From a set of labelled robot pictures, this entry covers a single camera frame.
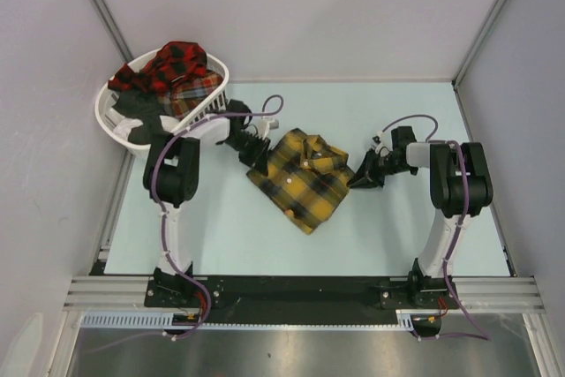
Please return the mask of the yellow plaid long sleeve shirt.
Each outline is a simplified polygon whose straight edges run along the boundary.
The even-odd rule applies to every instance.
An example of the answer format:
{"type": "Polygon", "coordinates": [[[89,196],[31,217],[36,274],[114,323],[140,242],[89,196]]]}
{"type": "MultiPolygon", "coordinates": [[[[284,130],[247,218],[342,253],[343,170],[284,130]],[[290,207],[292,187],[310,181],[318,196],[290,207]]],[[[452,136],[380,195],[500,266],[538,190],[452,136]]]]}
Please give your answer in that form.
{"type": "Polygon", "coordinates": [[[246,176],[300,230],[310,235],[326,222],[348,195],[354,171],[349,154],[320,135],[295,128],[267,156],[267,172],[246,176]]]}

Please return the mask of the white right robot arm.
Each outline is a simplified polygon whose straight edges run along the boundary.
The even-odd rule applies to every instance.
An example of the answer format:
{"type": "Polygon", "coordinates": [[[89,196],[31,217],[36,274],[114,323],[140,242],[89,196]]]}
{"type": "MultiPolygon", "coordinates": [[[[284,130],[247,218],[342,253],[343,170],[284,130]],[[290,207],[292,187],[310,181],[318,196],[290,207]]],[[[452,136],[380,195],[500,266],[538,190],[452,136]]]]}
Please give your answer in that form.
{"type": "Polygon", "coordinates": [[[381,188],[388,176],[429,170],[430,199],[435,215],[422,253],[404,281],[381,281],[372,290],[383,309],[456,308],[453,262],[458,242],[471,219],[493,200],[493,185],[484,148],[478,142],[418,142],[411,127],[391,132],[392,147],[365,153],[348,182],[351,189],[381,188]]]}

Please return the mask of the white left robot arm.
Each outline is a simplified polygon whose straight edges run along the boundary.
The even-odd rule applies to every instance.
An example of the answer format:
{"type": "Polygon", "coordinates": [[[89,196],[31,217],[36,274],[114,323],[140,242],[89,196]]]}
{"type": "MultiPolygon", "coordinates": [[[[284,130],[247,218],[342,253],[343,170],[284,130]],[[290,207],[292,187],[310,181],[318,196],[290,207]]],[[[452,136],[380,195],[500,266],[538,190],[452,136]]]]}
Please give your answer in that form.
{"type": "Polygon", "coordinates": [[[253,113],[241,101],[225,110],[208,112],[183,130],[152,138],[143,185],[160,208],[161,258],[147,287],[148,303],[163,296],[174,305],[189,304],[204,294],[192,273],[192,257],[180,240],[179,215],[200,182],[200,153],[204,146],[225,144],[251,170],[267,173],[268,135],[278,127],[275,112],[253,113]]]}

